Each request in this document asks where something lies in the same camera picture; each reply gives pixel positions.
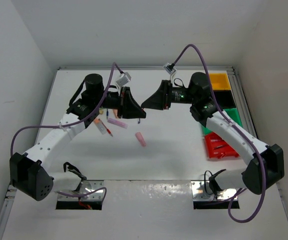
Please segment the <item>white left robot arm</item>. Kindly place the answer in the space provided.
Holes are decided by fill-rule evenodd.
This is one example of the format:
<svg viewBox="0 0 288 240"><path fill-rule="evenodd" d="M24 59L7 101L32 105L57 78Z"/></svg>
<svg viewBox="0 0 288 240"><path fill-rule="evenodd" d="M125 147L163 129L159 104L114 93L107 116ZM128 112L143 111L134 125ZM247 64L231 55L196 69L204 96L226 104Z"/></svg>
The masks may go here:
<svg viewBox="0 0 288 240"><path fill-rule="evenodd" d="M12 154L11 185L36 201L43 200L51 192L62 191L73 191L77 198L83 197L78 191L87 178L80 170L65 162L63 172L50 173L51 163L74 137L88 128L99 115L100 108L117 110L117 116L122 119L146 117L126 85L130 80L130 75L122 72L114 86L104 86L101 75L85 76L59 124L23 154ZM109 91L111 87L115 88L114 92Z"/></svg>

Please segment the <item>red gel pen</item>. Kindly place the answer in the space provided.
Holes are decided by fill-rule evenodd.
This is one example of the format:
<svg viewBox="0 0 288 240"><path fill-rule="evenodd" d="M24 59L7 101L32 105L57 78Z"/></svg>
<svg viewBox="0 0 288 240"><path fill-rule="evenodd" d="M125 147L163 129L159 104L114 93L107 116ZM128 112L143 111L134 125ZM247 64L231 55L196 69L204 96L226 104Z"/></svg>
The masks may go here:
<svg viewBox="0 0 288 240"><path fill-rule="evenodd" d="M103 123L103 121L101 119L99 119L99 122L103 125L103 127L106 129L107 133L113 137L113 134L111 133L111 131L106 127L106 125Z"/></svg>

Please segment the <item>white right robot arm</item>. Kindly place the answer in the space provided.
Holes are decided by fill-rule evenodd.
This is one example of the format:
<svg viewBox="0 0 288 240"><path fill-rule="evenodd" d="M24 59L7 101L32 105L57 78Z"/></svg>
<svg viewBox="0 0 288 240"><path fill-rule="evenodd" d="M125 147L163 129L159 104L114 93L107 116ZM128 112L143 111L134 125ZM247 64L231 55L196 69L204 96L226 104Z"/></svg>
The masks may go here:
<svg viewBox="0 0 288 240"><path fill-rule="evenodd" d="M211 96L207 75L195 72L188 87L163 80L158 90L145 100L144 109L167 110L172 103L190 104L193 118L221 137L244 160L246 168L222 169L209 178L209 188L215 194L225 189L249 189L259 195L284 177L283 150L258 140L217 108Z"/></svg>

